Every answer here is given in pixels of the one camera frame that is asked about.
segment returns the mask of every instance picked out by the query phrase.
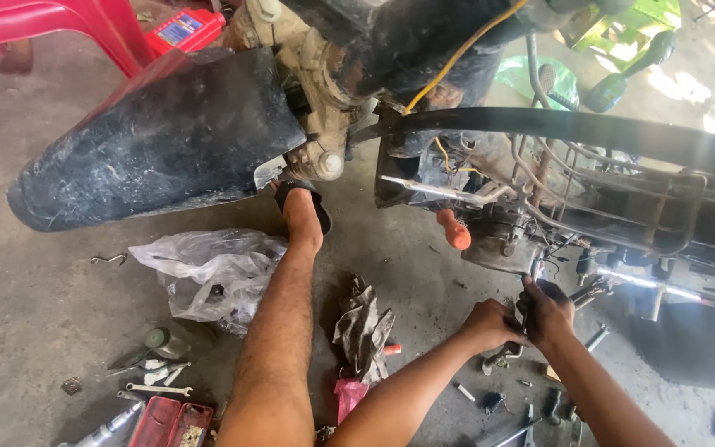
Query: green plastic bag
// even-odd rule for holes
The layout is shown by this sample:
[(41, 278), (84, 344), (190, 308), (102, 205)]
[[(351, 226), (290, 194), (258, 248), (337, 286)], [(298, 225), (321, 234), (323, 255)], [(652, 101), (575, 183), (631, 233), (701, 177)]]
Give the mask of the green plastic bag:
[[(542, 64), (551, 64), (556, 68), (556, 84), (554, 84), (553, 91), (570, 99), (573, 104), (578, 106), (578, 88), (575, 86), (578, 79), (570, 69), (553, 57), (539, 57), (538, 62), (540, 66)], [(512, 56), (502, 60), (496, 72), (495, 80), (514, 88), (526, 98), (534, 99), (534, 90), (531, 89), (531, 81), (528, 78), (527, 56)], [(562, 107), (561, 104), (553, 99), (548, 98), (548, 102), (554, 110), (567, 110), (567, 108)]]

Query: black sandal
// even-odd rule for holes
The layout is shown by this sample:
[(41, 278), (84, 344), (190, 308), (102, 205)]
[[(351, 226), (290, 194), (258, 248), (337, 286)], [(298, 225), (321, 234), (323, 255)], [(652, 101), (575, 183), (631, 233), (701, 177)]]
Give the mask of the black sandal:
[(319, 225), (322, 227), (322, 234), (327, 236), (327, 233), (333, 229), (333, 219), (330, 217), (330, 213), (322, 205), (322, 195), (316, 191), (313, 184), (309, 180), (284, 180), (280, 182), (277, 186), (277, 191), (275, 191), (275, 202), (277, 206), (281, 207), (281, 214), (283, 214), (283, 205), (286, 203), (286, 196), (294, 188), (303, 188), (311, 192), (311, 198), (313, 199), (313, 208), (316, 210), (316, 216), (319, 218)]

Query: foot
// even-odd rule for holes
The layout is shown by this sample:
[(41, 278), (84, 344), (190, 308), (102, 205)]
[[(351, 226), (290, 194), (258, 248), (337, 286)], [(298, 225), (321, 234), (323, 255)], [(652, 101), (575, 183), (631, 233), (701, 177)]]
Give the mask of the foot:
[[(272, 183), (272, 189), (277, 190), (275, 182)], [(283, 218), (288, 226), (289, 246), (299, 245), (312, 248), (314, 254), (319, 252), (324, 236), (310, 191), (304, 188), (289, 191), (283, 205)]]

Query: bottle label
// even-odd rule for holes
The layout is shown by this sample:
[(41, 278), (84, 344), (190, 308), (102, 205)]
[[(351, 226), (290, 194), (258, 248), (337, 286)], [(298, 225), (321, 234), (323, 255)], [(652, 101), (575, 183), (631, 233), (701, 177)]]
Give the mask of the bottle label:
[(177, 46), (201, 26), (203, 26), (202, 23), (186, 14), (182, 14), (160, 31), (158, 36), (171, 46)]

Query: pink plastic bag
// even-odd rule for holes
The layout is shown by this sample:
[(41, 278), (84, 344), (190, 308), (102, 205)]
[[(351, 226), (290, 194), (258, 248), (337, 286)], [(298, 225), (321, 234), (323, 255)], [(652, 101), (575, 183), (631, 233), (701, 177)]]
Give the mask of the pink plastic bag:
[(338, 396), (338, 425), (369, 391), (369, 385), (357, 379), (339, 379), (333, 392)]

